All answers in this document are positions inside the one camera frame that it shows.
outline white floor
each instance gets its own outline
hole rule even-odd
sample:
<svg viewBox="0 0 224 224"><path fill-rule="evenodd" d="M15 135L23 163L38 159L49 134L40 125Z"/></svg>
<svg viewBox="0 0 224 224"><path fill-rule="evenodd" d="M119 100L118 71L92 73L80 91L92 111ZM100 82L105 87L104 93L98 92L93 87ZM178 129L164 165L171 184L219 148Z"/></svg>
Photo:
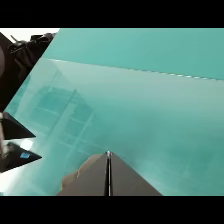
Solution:
<svg viewBox="0 0 224 224"><path fill-rule="evenodd" d="M29 41L32 35L45 33L57 33L60 28L0 28L0 32L12 42L15 42L10 35L17 40Z"/></svg>

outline teal table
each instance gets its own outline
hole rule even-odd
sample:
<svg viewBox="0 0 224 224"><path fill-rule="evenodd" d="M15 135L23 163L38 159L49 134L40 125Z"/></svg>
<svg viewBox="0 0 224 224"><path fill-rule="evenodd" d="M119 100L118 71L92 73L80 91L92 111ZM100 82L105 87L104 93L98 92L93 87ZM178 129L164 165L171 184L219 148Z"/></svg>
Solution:
<svg viewBox="0 0 224 224"><path fill-rule="evenodd" d="M1 174L0 191L56 195L64 175L109 150L163 195L224 195L223 36L61 29L6 109L43 158Z"/></svg>

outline teal surface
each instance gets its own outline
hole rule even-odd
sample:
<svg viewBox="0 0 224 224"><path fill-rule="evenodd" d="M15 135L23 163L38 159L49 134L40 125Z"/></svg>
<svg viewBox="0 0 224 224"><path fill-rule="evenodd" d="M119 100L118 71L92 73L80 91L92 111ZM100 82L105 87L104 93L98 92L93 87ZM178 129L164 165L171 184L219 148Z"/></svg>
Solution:
<svg viewBox="0 0 224 224"><path fill-rule="evenodd" d="M224 29L61 29L44 58L224 79Z"/></svg>
<svg viewBox="0 0 224 224"><path fill-rule="evenodd" d="M43 158L0 176L0 191L55 195L110 150L164 195L224 195L223 101L222 80L42 58L7 111Z"/></svg>

